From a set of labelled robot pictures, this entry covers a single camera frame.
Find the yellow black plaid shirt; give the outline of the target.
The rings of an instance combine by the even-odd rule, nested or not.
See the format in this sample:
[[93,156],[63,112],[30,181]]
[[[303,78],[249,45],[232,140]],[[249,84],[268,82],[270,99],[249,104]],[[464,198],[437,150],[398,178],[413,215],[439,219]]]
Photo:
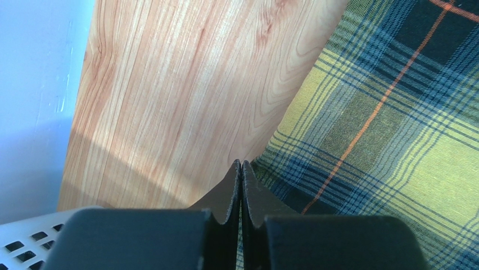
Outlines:
[[253,171],[301,214],[390,215],[478,268],[478,2],[349,1]]

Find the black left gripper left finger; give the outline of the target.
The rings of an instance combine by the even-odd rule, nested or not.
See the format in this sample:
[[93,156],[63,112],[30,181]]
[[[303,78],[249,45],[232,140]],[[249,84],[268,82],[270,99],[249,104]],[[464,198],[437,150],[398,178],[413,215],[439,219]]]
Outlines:
[[44,269],[235,269],[241,163],[186,209],[89,208],[62,227]]

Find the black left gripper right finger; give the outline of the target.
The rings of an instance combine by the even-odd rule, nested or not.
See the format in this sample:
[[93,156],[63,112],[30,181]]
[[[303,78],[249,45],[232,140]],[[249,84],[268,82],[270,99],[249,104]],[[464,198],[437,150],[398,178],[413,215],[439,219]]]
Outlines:
[[427,269],[411,229],[377,215],[301,215],[242,164],[245,269]]

